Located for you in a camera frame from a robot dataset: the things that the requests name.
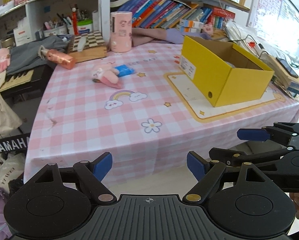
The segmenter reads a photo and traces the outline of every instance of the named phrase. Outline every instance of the poster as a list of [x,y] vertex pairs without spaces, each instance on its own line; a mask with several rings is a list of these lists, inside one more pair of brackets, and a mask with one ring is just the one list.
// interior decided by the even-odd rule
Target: poster
[[299,16],[284,0],[259,0],[253,27],[278,49],[299,57]]
[[281,4],[282,0],[259,0],[253,27],[260,38],[270,39],[275,30],[273,23],[278,19]]

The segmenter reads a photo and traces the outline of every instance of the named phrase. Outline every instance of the pink checkered tablecloth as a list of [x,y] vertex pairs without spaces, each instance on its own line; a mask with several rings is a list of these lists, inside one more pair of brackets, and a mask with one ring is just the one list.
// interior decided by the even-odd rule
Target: pink checkered tablecloth
[[[113,167],[104,183],[111,186],[182,166],[190,150],[208,158],[212,147],[233,147],[241,142],[236,137],[239,128],[299,118],[299,102],[286,98],[284,103],[275,101],[217,121],[197,122],[163,77],[179,72],[175,56],[181,48],[148,43],[78,63],[72,70],[57,66],[34,121],[24,180],[46,163],[69,167],[109,151]],[[91,81],[92,67],[106,62],[135,69],[135,74],[121,78],[122,90]]]

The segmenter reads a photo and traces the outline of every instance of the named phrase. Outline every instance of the box label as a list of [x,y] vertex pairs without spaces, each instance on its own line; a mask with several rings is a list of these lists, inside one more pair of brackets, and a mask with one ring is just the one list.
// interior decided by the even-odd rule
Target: box label
[[180,58],[179,66],[185,72],[185,74],[189,76],[191,80],[193,80],[196,67],[192,63],[190,63],[190,61],[187,58],[185,58],[183,55]]

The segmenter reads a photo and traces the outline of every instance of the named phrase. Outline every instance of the smartphone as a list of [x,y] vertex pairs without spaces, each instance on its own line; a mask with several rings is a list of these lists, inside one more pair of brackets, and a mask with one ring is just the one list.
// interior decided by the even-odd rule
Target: smartphone
[[295,73],[295,71],[292,69],[292,67],[287,63],[285,59],[282,58],[276,58],[276,60],[282,65],[282,67],[294,78],[298,78],[298,75]]

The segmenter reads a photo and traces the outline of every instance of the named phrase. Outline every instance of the chessboard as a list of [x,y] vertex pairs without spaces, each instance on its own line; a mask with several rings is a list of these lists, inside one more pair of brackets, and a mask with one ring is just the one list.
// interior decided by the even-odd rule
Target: chessboard
[[[83,51],[78,52],[77,46],[79,44],[80,38],[84,36],[87,37],[86,44],[84,46]],[[84,33],[81,35],[74,36],[71,39],[67,54],[74,57],[77,63],[106,57],[106,43],[103,40],[102,34],[99,31]]]

